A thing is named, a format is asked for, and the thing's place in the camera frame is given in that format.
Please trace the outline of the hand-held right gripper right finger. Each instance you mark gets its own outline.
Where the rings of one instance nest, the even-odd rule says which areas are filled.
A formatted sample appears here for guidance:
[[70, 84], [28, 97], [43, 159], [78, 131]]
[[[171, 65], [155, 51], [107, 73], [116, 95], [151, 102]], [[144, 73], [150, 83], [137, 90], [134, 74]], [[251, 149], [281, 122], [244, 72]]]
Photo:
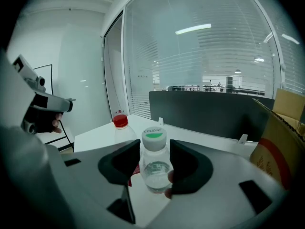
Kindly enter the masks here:
[[286, 192], [242, 156], [170, 141], [172, 198], [149, 229], [256, 229], [276, 211]]

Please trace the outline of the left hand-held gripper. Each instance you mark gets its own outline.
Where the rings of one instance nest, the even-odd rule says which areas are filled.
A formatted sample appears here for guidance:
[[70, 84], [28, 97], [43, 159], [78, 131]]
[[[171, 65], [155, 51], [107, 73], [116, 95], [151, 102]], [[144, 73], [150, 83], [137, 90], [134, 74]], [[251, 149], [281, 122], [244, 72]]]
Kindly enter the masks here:
[[70, 112], [75, 99], [64, 99], [57, 96], [49, 96], [47, 107], [38, 106], [46, 97], [45, 78], [36, 74], [26, 59], [20, 54], [12, 66], [22, 77], [25, 83], [34, 91], [35, 95], [24, 116], [21, 127], [30, 134], [52, 132], [52, 112]]

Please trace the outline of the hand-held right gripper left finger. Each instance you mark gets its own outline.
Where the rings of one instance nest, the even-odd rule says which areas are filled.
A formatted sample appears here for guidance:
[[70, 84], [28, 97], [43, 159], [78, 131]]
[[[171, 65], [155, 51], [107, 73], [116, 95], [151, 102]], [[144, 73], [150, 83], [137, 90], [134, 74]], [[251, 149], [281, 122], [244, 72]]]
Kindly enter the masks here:
[[72, 229], [136, 229], [128, 192], [140, 160], [140, 140], [62, 155], [47, 146], [51, 172]]

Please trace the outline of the red-capped clear bottle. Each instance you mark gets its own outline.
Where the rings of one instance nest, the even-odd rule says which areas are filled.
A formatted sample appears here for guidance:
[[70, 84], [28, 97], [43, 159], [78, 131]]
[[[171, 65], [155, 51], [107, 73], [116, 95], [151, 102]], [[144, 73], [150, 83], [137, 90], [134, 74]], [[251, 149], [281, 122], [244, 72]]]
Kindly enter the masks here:
[[[137, 139], [136, 133], [129, 126], [128, 118], [126, 115], [124, 115], [124, 114], [116, 115], [113, 119], [113, 123], [115, 126], [114, 141], [116, 144], [124, 143], [124, 146], [125, 146], [125, 145], [129, 144], [130, 141], [132, 142]], [[131, 160], [131, 155], [123, 156], [124, 165], [128, 165], [130, 160]], [[139, 172], [140, 172], [139, 164], [137, 164], [132, 175], [138, 174]], [[132, 187], [131, 178], [128, 181], [128, 186]]]

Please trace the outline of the white-green capped clear bottle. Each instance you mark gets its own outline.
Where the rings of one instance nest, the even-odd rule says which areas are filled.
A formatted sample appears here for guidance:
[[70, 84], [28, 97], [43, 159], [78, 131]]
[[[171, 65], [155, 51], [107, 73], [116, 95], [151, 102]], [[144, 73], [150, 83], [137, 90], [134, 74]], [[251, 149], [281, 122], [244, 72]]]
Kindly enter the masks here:
[[140, 174], [148, 190], [164, 193], [171, 187], [168, 174], [173, 170], [166, 130], [160, 126], [148, 127], [142, 132]]

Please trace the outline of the brown cardboard box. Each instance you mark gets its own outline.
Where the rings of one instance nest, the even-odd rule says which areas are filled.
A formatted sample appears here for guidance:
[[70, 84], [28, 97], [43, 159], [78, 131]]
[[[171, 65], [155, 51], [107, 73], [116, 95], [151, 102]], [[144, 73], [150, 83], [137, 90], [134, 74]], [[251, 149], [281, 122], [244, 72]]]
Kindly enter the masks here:
[[261, 139], [250, 162], [289, 190], [305, 162], [305, 96], [278, 89], [272, 109], [255, 102], [268, 114]]

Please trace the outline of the person's left hand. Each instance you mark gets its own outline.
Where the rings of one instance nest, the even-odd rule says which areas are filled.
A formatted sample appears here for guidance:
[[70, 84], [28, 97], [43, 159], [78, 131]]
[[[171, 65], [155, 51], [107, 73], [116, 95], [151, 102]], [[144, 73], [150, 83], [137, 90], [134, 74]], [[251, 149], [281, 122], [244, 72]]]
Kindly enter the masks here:
[[62, 118], [62, 114], [57, 113], [55, 115], [55, 119], [52, 121], [52, 131], [58, 134], [62, 132], [62, 130], [59, 128], [59, 125], [61, 123], [61, 118]]

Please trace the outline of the white table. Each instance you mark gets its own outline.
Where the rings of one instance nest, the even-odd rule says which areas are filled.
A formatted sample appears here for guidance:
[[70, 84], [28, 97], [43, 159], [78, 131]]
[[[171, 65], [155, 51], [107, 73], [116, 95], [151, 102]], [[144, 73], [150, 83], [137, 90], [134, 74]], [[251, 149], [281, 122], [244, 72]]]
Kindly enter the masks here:
[[[156, 121], [137, 115], [128, 116], [129, 126], [134, 130], [137, 138], [141, 138], [142, 131], [150, 126], [158, 126]], [[198, 133], [175, 126], [164, 124], [167, 139], [176, 139], [200, 144], [214, 149], [232, 152], [248, 158], [257, 142], [247, 140], [244, 145], [238, 144], [237, 139], [228, 139], [213, 135]], [[114, 141], [115, 126], [109, 123], [75, 137], [75, 152], [98, 149], [116, 144]], [[169, 199], [164, 194], [154, 194], [145, 185], [141, 174], [131, 177], [132, 187], [128, 187], [136, 225], [145, 228], [165, 208]]]

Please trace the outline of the long dark desk partition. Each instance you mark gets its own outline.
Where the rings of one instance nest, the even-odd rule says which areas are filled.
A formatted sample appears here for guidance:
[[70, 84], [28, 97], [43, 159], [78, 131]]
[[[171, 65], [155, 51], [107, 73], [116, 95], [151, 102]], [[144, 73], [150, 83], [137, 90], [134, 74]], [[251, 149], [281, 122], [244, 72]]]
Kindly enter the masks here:
[[268, 121], [268, 113], [259, 106], [271, 109], [273, 99], [241, 94], [151, 91], [151, 119], [163, 118], [165, 124], [219, 136], [258, 142]]

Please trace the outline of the white horizontal blinds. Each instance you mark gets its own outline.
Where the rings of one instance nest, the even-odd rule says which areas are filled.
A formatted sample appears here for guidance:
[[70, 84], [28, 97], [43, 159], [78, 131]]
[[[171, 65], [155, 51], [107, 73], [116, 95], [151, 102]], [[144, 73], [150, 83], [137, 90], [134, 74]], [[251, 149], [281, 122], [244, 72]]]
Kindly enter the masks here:
[[[209, 29], [181, 35], [181, 29]], [[232, 92], [274, 98], [280, 62], [253, 0], [130, 0], [123, 51], [131, 114], [150, 118], [149, 92]]]
[[280, 62], [281, 87], [305, 96], [305, 41], [278, 0], [253, 0], [271, 29]]

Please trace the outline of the long ceiling light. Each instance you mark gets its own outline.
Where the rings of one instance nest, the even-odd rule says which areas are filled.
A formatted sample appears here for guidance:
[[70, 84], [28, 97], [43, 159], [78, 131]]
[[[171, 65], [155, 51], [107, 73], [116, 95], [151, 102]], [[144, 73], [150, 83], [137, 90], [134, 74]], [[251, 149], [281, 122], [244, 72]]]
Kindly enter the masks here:
[[209, 29], [211, 28], [212, 25], [210, 23], [208, 24], [202, 24], [202, 25], [197, 25], [197, 26], [193, 26], [193, 27], [189, 27], [189, 28], [185, 28], [185, 29], [181, 29], [175, 32], [176, 35], [181, 35], [184, 33], [188, 33], [188, 32], [192, 32], [192, 31], [198, 31], [198, 30], [203, 30], [203, 29]]

